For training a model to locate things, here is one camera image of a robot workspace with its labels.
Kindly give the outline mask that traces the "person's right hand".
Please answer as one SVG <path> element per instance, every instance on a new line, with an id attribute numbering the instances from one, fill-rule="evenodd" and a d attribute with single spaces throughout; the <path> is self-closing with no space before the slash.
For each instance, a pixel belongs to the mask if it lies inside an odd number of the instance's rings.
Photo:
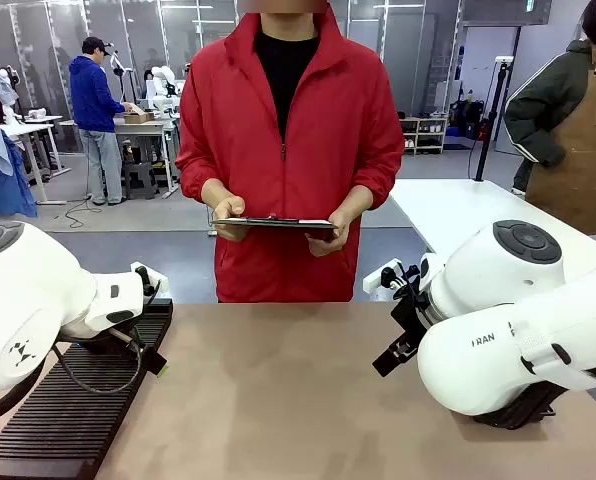
<path id="1" fill-rule="evenodd" d="M 240 242 L 245 238 L 247 227 L 217 224 L 218 220 L 240 217 L 245 210 L 243 198 L 230 192 L 218 179 L 208 179 L 203 184 L 201 198 L 213 210 L 213 225 L 219 237 L 232 242 Z"/>

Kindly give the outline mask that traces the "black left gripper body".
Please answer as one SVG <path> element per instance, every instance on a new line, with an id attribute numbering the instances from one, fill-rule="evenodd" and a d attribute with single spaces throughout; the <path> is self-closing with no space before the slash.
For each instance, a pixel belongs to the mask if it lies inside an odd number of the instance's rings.
<path id="1" fill-rule="evenodd" d="M 63 330 L 63 340 L 77 344 L 92 354 L 133 354 L 135 352 L 133 343 L 141 349 L 145 348 L 145 343 L 136 329 L 136 323 L 124 323 L 115 327 L 115 330 L 120 333 L 119 336 L 112 334 L 109 329 L 92 338 L 77 337 L 72 332 Z"/>

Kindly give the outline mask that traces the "person's left hand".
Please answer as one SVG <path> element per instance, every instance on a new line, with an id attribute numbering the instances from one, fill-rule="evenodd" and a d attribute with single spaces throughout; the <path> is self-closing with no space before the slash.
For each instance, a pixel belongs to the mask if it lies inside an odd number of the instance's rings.
<path id="1" fill-rule="evenodd" d="M 328 221 L 334 226 L 331 239 L 321 240 L 306 234 L 310 253 L 314 257 L 325 257 L 341 251 L 347 243 L 352 223 L 372 204 L 372 192 L 365 186 L 354 186 L 339 207 L 329 216 Z"/>

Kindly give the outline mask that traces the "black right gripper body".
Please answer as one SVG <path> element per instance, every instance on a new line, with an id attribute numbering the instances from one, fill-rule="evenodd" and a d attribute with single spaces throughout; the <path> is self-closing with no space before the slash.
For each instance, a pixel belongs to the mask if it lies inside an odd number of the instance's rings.
<path id="1" fill-rule="evenodd" d="M 418 346 L 427 332 L 428 324 L 424 321 L 415 296 L 402 293 L 391 311 L 391 317 L 402 329 L 396 343 L 399 346 Z"/>

